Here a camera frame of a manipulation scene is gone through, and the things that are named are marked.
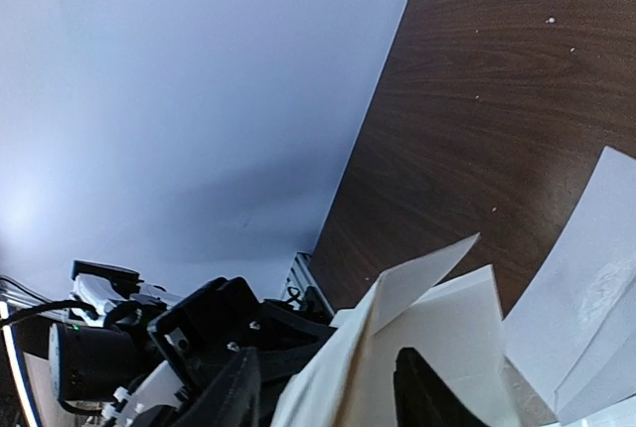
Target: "wire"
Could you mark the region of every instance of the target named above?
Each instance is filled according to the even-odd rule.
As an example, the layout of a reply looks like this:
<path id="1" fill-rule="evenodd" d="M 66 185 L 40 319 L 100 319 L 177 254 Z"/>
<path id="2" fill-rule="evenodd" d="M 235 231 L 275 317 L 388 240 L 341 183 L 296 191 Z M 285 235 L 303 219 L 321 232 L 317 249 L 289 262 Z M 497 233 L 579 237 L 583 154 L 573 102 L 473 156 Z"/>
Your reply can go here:
<path id="1" fill-rule="evenodd" d="M 79 407 L 75 407 L 74 405 L 70 405 L 65 400 L 60 400 L 59 402 L 60 402 L 60 407 L 62 407 L 64 410 L 66 410 L 67 412 L 73 415 L 91 416 L 91 415 L 101 414 L 101 409 L 95 409 L 95 410 L 81 409 Z"/>
<path id="2" fill-rule="evenodd" d="M 302 292 L 295 286 L 288 286 L 287 294 L 290 296 L 289 299 L 285 300 L 285 303 L 287 303 L 288 305 L 294 302 L 297 302 L 297 303 L 302 302 Z"/>
<path id="3" fill-rule="evenodd" d="M 4 281 L 5 283 L 7 283 L 9 285 L 12 285 L 12 286 L 18 288 L 20 291 L 22 291 L 26 295 L 29 295 L 31 298 L 33 298 L 35 300 L 38 300 L 38 301 L 40 301 L 42 303 L 51 303 L 51 301 L 52 301 L 49 298 L 46 298 L 46 297 L 36 293 L 34 290 L 32 290 L 30 288 L 27 288 L 22 283 L 20 283 L 19 281 L 11 278 L 10 276 L 0 275 L 0 281 Z"/>
<path id="4" fill-rule="evenodd" d="M 138 301 L 124 301 L 123 303 L 115 306 L 108 312 L 103 320 L 103 326 L 105 328 L 111 328 L 116 322 L 123 320 L 127 316 L 135 313 L 136 310 L 141 309 L 141 303 Z"/>
<path id="5" fill-rule="evenodd" d="M 18 409 L 18 412 L 16 412 L 16 417 L 15 419 L 13 419 L 13 423 L 11 424 L 11 427 L 16 427 L 16 425 L 18 425 L 21 415 L 22 415 L 22 409 Z"/>
<path id="6" fill-rule="evenodd" d="M 56 311 L 56 310 L 64 310 L 66 308 L 80 308 L 89 313 L 93 313 L 97 315 L 97 310 L 93 305 L 89 303 L 85 303 L 84 301 L 76 301 L 76 300 L 63 300 L 63 301 L 52 301 L 50 303 L 44 303 L 39 306 L 34 306 L 33 308 L 25 308 L 20 311 L 16 311 L 13 315 L 9 316 L 6 320 L 0 320 L 0 329 L 5 326 L 11 326 L 16 323 L 20 323 L 21 321 L 28 320 L 29 318 L 33 318 L 36 315 L 41 313 L 46 313 L 48 311 Z"/>
<path id="7" fill-rule="evenodd" d="M 128 384 L 128 392 L 134 392 L 135 390 L 137 390 L 137 388 L 143 383 L 143 381 L 146 380 L 146 377 L 148 377 L 148 374 L 144 372 L 143 374 L 139 374 L 137 377 L 132 379 Z"/>

